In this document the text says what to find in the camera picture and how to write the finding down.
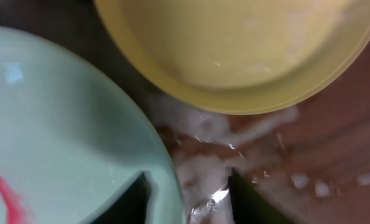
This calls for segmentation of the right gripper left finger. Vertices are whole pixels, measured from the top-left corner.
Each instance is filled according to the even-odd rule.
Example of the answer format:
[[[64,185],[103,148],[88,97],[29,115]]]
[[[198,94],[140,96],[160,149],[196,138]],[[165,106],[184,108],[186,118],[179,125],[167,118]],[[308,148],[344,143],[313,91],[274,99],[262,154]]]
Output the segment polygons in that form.
[[[145,224],[151,185],[142,172],[124,193],[91,224]]]

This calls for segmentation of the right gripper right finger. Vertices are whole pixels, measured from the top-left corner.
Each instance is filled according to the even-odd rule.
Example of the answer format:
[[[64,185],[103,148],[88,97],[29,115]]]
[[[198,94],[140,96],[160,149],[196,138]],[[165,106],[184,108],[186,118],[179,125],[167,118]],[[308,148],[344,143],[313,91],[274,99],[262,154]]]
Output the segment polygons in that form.
[[[235,168],[231,168],[227,183],[235,224],[294,224],[266,201]]]

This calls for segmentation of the light green plate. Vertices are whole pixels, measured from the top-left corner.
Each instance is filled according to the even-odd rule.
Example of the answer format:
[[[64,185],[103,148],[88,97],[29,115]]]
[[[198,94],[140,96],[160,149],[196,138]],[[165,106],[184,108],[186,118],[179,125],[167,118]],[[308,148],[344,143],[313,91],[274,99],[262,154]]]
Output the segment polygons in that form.
[[[133,100],[93,65],[0,26],[0,223],[91,223],[141,175],[146,223],[185,223],[169,154]]]

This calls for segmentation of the yellow plate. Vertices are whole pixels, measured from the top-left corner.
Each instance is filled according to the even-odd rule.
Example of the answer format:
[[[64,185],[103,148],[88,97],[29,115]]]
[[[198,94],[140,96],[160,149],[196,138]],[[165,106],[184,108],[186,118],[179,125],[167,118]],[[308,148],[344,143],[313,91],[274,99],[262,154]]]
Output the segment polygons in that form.
[[[370,1],[95,2],[114,43],[172,97],[224,114],[297,104],[370,41]]]

